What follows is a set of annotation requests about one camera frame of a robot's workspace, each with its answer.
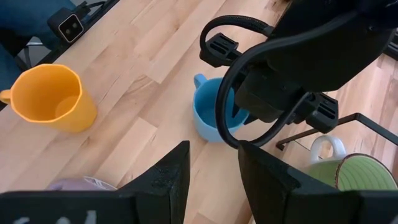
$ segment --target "white mug handle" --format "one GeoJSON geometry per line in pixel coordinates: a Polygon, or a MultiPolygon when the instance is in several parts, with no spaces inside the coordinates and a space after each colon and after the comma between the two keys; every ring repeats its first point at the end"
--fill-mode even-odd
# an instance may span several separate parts
{"type": "Polygon", "coordinates": [[[330,135],[322,135],[316,138],[316,140],[311,145],[311,153],[310,153],[310,163],[316,164],[320,162],[319,156],[322,150],[322,142],[328,141],[330,142],[333,148],[333,155],[332,158],[334,159],[341,159],[346,156],[346,149],[344,147],[343,142],[334,136],[330,135]]]}

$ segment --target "yellow pitcher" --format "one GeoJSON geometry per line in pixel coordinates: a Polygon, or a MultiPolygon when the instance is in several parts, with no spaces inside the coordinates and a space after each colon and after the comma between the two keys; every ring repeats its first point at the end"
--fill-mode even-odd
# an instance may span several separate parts
{"type": "Polygon", "coordinates": [[[90,127],[97,115],[79,76],[64,65],[43,64],[23,72],[0,100],[26,121],[68,132],[90,127]]]}

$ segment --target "wooden table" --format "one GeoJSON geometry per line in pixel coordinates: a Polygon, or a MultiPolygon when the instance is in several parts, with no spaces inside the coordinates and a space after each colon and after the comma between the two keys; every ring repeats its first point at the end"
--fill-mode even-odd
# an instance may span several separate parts
{"type": "MultiPolygon", "coordinates": [[[[79,134],[60,133],[23,121],[10,107],[2,110],[0,191],[41,190],[54,180],[83,175],[120,187],[186,139],[191,142],[192,166],[185,223],[247,223],[251,211],[237,152],[226,144],[202,140],[193,125],[193,76],[222,77],[226,71],[199,59],[198,36],[208,21],[225,14],[275,24],[285,4],[280,0],[120,0],[56,61],[80,74],[98,105],[95,124],[79,134]]],[[[242,51],[265,40],[237,27],[220,27],[209,36],[216,32],[240,42],[242,51]]],[[[394,65],[391,58],[383,57],[347,84],[359,83],[360,88],[330,93],[340,100],[340,116],[368,111],[367,116],[398,131],[394,65]],[[364,92],[370,100],[360,100],[364,92]]],[[[269,126],[254,122],[236,136],[253,139],[269,126]]],[[[288,126],[263,148],[280,156],[276,141],[308,128],[288,126]]],[[[366,139],[367,145],[352,144],[349,149],[394,157],[395,148],[387,143],[365,130],[358,132],[357,126],[345,127],[349,130],[355,131],[344,134],[349,146],[359,139],[366,139]]]]}

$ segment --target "blue mug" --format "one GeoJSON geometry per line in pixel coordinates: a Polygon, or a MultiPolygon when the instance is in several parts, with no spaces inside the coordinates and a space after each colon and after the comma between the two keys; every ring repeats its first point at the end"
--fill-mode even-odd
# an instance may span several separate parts
{"type": "MultiPolygon", "coordinates": [[[[207,80],[202,74],[195,75],[193,82],[196,91],[193,96],[193,118],[199,135],[209,142],[222,142],[216,126],[215,105],[218,88],[222,78],[207,80]]],[[[231,134],[235,133],[249,116],[246,110],[239,110],[237,115],[232,117],[234,105],[234,91],[230,90],[226,104],[226,125],[231,134]]]]}

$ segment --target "wooden floor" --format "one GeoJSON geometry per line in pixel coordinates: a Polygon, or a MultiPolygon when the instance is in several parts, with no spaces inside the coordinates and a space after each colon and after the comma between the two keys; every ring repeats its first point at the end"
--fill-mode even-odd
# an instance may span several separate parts
{"type": "MultiPolygon", "coordinates": [[[[192,167],[185,223],[247,223],[251,211],[237,152],[202,140],[193,125],[193,76],[222,77],[226,71],[199,59],[198,36],[209,20],[225,14],[275,24],[285,7],[281,0],[120,0],[56,61],[80,74],[98,105],[95,124],[71,135],[28,124],[9,107],[1,111],[0,191],[40,190],[54,180],[83,175],[120,187],[187,139],[192,167]]],[[[241,51],[265,40],[237,27],[220,27],[210,35],[217,32],[238,41],[241,51]]],[[[340,101],[340,116],[362,112],[398,134],[396,65],[382,56],[342,89],[329,93],[340,101]]],[[[254,122],[236,136],[253,139],[269,126],[254,122]]],[[[305,156],[281,154],[274,146],[278,139],[308,128],[287,126],[263,149],[300,163],[305,156]]],[[[349,152],[371,154],[393,168],[396,146],[360,124],[332,133],[349,152]]],[[[299,142],[309,147],[312,140],[299,142]]],[[[327,156],[330,150],[325,148],[327,156]]]]}

